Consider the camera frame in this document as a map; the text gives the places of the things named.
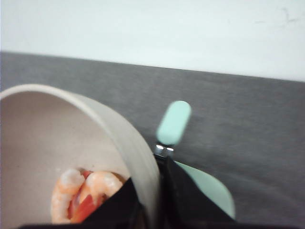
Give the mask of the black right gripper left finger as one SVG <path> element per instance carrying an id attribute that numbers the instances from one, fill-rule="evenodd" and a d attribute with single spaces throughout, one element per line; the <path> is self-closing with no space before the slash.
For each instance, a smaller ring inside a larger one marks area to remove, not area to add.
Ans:
<path id="1" fill-rule="evenodd" d="M 132 180 L 106 200 L 83 223 L 84 226 L 142 226 L 143 207 Z"/>

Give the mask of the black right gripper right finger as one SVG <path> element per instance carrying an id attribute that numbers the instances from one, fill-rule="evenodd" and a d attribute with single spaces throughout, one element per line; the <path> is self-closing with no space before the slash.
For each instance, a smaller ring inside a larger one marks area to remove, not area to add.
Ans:
<path id="1" fill-rule="evenodd" d="M 235 223 L 235 219 L 201 192 L 173 159 L 166 159 L 160 173 L 162 209 L 167 226 L 227 226 Z"/>

